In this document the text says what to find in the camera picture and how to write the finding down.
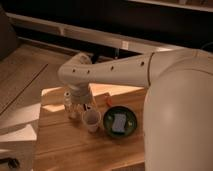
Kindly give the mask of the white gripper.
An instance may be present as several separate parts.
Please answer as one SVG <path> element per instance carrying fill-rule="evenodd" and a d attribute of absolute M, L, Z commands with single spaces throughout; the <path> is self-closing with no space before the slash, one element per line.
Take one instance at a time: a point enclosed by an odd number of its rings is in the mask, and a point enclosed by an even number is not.
<path fill-rule="evenodd" d="M 92 101 L 92 92 L 88 84 L 70 85 L 69 86 L 71 101 L 77 105 L 77 112 L 82 113 L 82 106 L 80 104 L 86 104 L 86 111 L 92 109 L 90 103 Z"/>

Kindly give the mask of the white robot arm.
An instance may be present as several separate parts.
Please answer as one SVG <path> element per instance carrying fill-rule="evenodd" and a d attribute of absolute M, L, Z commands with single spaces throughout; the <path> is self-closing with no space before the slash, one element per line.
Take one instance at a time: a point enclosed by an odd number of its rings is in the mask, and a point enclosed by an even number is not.
<path fill-rule="evenodd" d="M 77 104 L 91 101 L 91 83 L 146 87 L 145 170 L 213 171 L 212 53 L 161 51 L 98 64 L 79 53 L 58 75 Z"/>

